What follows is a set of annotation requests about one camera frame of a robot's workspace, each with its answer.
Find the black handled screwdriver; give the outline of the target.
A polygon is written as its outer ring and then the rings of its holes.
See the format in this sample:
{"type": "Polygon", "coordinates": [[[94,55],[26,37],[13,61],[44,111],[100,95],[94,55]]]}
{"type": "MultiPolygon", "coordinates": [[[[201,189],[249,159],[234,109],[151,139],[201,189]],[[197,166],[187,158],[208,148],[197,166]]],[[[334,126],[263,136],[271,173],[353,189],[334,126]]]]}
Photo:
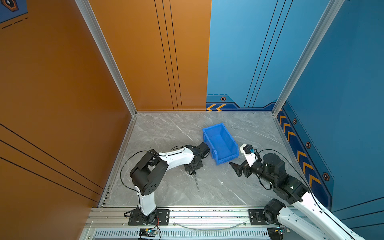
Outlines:
{"type": "Polygon", "coordinates": [[[199,192],[200,188],[199,188],[199,184],[198,184],[198,180],[197,180],[197,173],[196,173],[195,170],[192,171],[192,176],[194,177],[194,180],[195,180],[195,183],[196,183],[196,186],[197,186],[197,190],[199,192]]]}

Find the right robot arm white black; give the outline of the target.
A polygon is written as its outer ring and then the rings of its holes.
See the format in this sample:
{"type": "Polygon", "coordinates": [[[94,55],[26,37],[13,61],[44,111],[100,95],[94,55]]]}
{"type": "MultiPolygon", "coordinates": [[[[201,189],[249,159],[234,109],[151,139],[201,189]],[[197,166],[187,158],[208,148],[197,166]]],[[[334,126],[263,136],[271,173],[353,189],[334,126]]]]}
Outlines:
{"type": "Polygon", "coordinates": [[[331,213],[299,179],[287,174],[285,162],[276,154],[263,157],[256,150],[244,152],[241,164],[230,163],[238,177],[256,175],[267,182],[278,198],[264,207],[269,224],[280,224],[306,240],[361,240],[362,237],[331,213]]]}

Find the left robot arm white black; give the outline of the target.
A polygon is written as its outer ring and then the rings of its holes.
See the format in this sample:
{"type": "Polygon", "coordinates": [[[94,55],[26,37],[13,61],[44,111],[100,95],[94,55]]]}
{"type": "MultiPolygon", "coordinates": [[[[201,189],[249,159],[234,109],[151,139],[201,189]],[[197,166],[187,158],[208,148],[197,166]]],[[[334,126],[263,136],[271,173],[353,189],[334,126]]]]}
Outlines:
{"type": "Polygon", "coordinates": [[[209,146],[175,146],[171,151],[158,153],[148,150],[130,172],[132,183],[139,197],[139,216],[146,224],[153,223],[157,217],[155,190],[168,170],[184,166],[189,175],[196,175],[196,170],[203,167],[203,159],[210,153],[209,146]]]}

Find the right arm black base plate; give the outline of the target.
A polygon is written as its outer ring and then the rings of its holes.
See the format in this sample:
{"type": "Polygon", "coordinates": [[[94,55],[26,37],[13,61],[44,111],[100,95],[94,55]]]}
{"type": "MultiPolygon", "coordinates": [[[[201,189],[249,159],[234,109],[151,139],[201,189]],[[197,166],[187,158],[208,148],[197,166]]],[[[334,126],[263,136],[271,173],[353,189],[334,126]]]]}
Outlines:
{"type": "Polygon", "coordinates": [[[249,209],[249,219],[252,226],[279,225],[277,215],[263,209],[249,209]]]}

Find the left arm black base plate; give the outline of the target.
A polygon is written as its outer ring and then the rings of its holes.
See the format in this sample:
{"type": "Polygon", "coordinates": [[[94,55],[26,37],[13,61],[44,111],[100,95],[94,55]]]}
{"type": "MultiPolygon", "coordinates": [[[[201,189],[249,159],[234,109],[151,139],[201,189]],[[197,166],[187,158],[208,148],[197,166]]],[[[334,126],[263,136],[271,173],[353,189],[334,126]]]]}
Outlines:
{"type": "Polygon", "coordinates": [[[148,216],[145,216],[139,208],[135,208],[131,211],[124,213],[124,216],[128,218],[129,226],[144,226],[144,225],[157,225],[167,226],[170,219],[169,209],[155,209],[148,216]]]}

